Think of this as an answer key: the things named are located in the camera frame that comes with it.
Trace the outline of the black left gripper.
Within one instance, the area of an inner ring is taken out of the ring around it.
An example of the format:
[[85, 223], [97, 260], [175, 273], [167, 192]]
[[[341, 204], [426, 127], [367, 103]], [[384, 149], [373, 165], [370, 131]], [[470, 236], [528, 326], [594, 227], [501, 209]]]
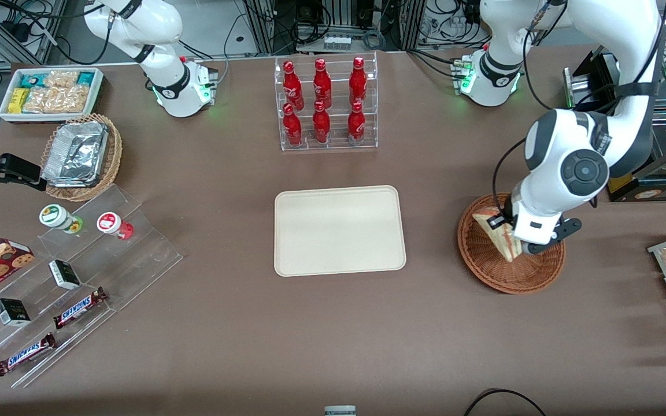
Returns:
[[515, 232], [520, 215], [520, 195], [508, 195], [502, 207], [503, 215], [498, 213], [486, 219], [488, 231], [505, 228]]

